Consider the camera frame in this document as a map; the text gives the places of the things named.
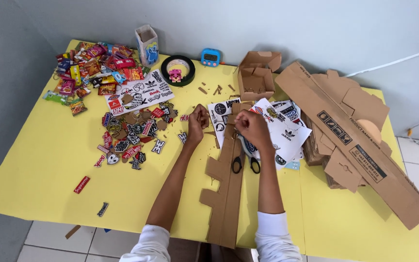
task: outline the forearm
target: forearm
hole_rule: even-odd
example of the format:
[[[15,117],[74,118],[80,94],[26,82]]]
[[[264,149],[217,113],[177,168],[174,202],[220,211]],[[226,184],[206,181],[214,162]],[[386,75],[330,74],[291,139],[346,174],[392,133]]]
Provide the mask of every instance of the forearm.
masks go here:
[[[171,230],[172,221],[176,216],[180,202],[185,172],[195,148],[195,144],[184,144],[176,163],[154,201],[146,224]]]
[[[269,214],[284,212],[274,163],[275,153],[272,147],[260,150],[261,173],[258,189],[258,211]]]

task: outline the black tape roll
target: black tape roll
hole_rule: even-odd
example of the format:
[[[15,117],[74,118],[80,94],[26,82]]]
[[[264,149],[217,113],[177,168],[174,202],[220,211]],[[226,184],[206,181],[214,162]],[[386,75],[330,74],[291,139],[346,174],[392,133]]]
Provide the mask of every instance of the black tape roll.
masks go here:
[[[177,64],[186,67],[188,73],[187,75],[182,77],[180,82],[172,82],[172,80],[169,79],[169,68]],[[188,57],[184,57],[181,55],[170,56],[162,62],[161,74],[164,77],[164,80],[166,80],[166,82],[172,86],[186,86],[190,84],[195,78],[195,65],[193,64],[192,60],[190,60]]]

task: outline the metal ring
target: metal ring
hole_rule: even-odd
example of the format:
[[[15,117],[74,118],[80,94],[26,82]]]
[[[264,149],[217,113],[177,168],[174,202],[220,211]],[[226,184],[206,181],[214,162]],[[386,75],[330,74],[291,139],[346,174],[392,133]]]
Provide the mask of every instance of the metal ring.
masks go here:
[[[138,119],[142,118],[142,114],[141,113],[138,113],[138,116],[139,116],[138,118],[135,118],[135,114],[132,114],[132,117],[135,120],[138,120]]]

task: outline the yellow table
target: yellow table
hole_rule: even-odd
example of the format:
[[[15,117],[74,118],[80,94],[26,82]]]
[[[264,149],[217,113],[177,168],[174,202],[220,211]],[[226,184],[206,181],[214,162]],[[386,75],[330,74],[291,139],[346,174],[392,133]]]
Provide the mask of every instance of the yellow table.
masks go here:
[[[71,41],[67,50],[74,49],[78,42]],[[166,57],[160,55],[160,61]],[[209,68],[194,63],[195,80],[183,88],[171,87],[175,94],[171,102],[179,115],[189,114],[198,103],[206,105],[239,94],[235,67]],[[96,146],[102,144],[105,132],[101,117],[108,110],[105,99],[90,94],[84,99],[89,110],[73,117],[68,107],[41,98],[56,83],[53,79],[47,83],[0,166],[0,213],[27,220],[140,232],[182,149],[177,134],[187,130],[187,122],[177,120],[158,132],[158,138],[166,141],[160,155],[151,152],[154,142],[145,144],[142,152],[147,160],[141,164],[142,170],[133,170],[128,163],[106,162],[96,168],[93,164],[101,155]],[[222,94],[213,96],[218,85],[223,87]],[[366,91],[382,98],[380,91]],[[277,88],[271,100],[285,98]],[[401,163],[389,120],[383,128],[383,140],[393,149],[393,158]],[[208,156],[218,155],[214,136],[205,135],[187,170],[172,237],[205,240],[211,208],[198,199],[202,188],[218,187],[217,180],[204,174]],[[360,188],[356,194],[331,190],[321,167],[308,167],[304,161],[301,165],[300,171],[282,169],[277,173],[289,230],[301,253],[370,262],[419,261],[419,229],[408,231],[370,187]],[[255,247],[259,176],[247,166],[244,170],[237,245]],[[80,194],[74,193],[84,176],[91,181]],[[98,217],[103,202],[109,206]]]

